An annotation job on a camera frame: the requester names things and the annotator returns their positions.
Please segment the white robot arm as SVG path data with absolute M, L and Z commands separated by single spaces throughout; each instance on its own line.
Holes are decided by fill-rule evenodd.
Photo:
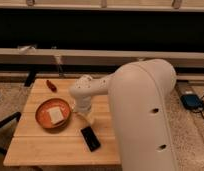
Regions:
M 175 83 L 173 66 L 152 59 L 125 64 L 101 79 L 84 75 L 69 92 L 88 122 L 91 99 L 108 97 L 123 171 L 178 171 L 165 107 Z

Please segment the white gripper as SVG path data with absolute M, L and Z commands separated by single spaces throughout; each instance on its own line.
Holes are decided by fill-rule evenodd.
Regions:
M 90 96 L 88 97 L 75 97 L 75 107 L 74 111 L 77 113 L 86 114 L 84 115 L 84 119 L 89 125 L 93 125 L 95 122 L 95 117 L 92 113 L 89 113 L 91 111 L 91 103 L 92 98 Z

